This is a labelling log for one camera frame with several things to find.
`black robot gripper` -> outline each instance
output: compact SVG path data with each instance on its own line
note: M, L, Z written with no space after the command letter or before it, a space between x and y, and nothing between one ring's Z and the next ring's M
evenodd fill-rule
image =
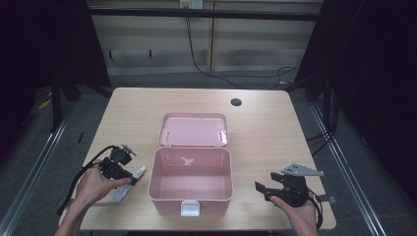
M292 207L301 207L309 200L309 188L304 176L280 175L271 172L270 178L283 185L283 188L272 189L255 181L255 188L258 192L264 194L265 201L270 201L270 197L277 196L283 199Z

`box lid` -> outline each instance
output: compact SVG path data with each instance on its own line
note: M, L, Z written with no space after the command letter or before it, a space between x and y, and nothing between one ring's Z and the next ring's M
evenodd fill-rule
M226 116L220 113L167 113L159 143L173 147L225 147L229 141Z

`white object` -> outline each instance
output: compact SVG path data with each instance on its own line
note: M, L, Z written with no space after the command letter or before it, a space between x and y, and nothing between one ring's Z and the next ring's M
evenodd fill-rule
M200 204L197 201L186 200L181 203L181 216L200 216Z
M203 9L203 0L192 0L191 1L192 9Z
M147 170L146 167L142 166L139 170L137 170L132 176L136 179L141 178L141 176L144 174L144 172ZM111 193L111 197L113 197L113 199L120 203L120 201L122 201L122 199L129 193L130 189L132 188L132 185L125 185L122 187L119 187L115 190L113 190L113 192Z

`human hand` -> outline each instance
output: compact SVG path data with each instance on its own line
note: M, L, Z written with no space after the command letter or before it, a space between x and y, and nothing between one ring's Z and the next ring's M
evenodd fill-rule
M316 207L311 201L307 201L300 207L292 207L277 196L270 197L270 201L285 212L292 229L297 235L319 235L316 225Z
M90 168L81 178L77 185L77 193L74 203L83 207L90 207L97 201L103 199L112 189L127 185L131 179L124 178L119 180L109 180L105 178L98 164L101 160L97 159L92 168Z

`person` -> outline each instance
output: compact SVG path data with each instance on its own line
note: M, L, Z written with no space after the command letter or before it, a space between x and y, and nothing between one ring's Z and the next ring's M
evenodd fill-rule
M287 215L294 232L299 236L318 236L316 225L316 207L307 201L303 206L292 207L277 196L270 197L270 201Z
M97 159L77 185L76 197L65 214L55 236L79 235L81 223L89 207L103 199L112 189L130 184L131 179L109 180L102 176Z
M112 189L127 185L131 182L129 178L119 180L109 180L102 176L98 163L86 172L77 185L77 192L74 202L70 205L60 226L55 232L55 236L78 235L83 219L95 202L103 199ZM291 227L297 235L317 236L319 235L316 227L316 208L307 201L303 206L289 206L282 199L272 196L270 201L287 215Z

